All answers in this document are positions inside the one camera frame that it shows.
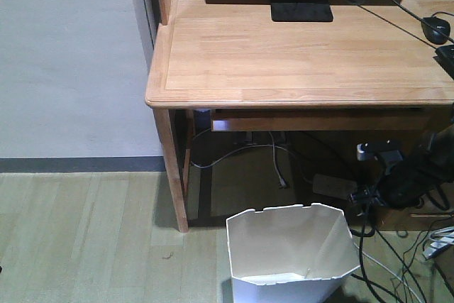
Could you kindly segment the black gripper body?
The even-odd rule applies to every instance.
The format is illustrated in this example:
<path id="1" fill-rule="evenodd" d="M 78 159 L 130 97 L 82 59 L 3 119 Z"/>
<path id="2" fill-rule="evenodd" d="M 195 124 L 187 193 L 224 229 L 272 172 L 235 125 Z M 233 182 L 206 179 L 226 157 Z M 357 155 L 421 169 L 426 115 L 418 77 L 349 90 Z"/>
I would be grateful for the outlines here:
<path id="1" fill-rule="evenodd" d="M 371 186 L 363 187 L 349 195 L 352 204 L 371 204 L 391 209 L 416 206 L 426 193 L 426 175 L 410 167 L 394 167 L 392 171 Z"/>

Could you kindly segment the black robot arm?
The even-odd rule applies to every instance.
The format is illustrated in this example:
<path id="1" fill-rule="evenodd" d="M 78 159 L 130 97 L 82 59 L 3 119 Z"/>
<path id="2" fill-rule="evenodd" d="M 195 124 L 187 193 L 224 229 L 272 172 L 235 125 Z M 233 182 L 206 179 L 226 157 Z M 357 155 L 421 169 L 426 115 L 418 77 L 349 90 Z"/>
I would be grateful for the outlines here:
<path id="1" fill-rule="evenodd" d="M 383 167 L 379 178 L 349 196 L 353 204 L 373 204 L 390 209 L 416 206 L 436 187 L 453 181 L 453 126 L 428 133 L 407 156 L 398 141 L 357 145 L 359 161 L 375 158 Z"/>

